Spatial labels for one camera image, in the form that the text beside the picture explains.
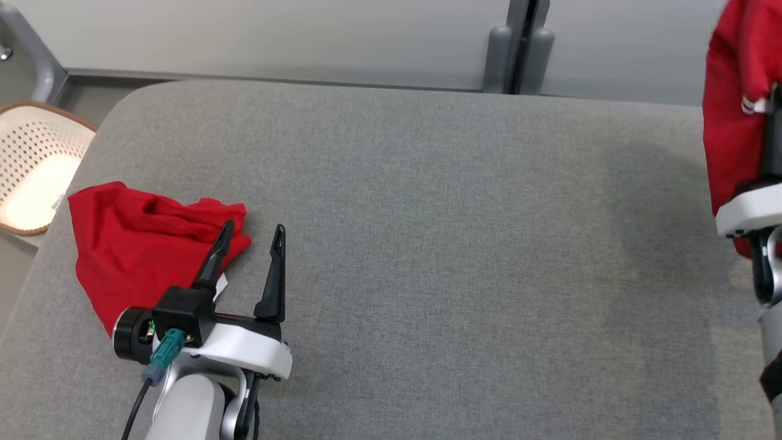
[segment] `white perforated basket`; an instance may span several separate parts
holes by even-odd
[[[46,232],[96,129],[32,101],[0,109],[0,229]]]

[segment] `teal cable connector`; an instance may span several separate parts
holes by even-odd
[[[156,387],[163,376],[166,375],[168,366],[179,356],[179,353],[185,347],[185,332],[179,329],[170,329],[163,336],[160,345],[149,357],[151,361],[142,373],[142,380],[150,379],[152,386]]]

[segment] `folded red garment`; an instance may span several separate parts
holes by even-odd
[[[709,43],[703,143],[714,215],[739,183],[758,177],[766,117],[756,104],[782,80],[780,27],[780,0],[730,0]],[[749,255],[746,240],[734,243]]]
[[[243,204],[201,199],[183,206],[122,182],[83,189],[68,201],[76,277],[110,336],[126,308],[151,308],[168,287],[189,287],[228,219],[235,228],[223,269],[250,244],[242,235]]]

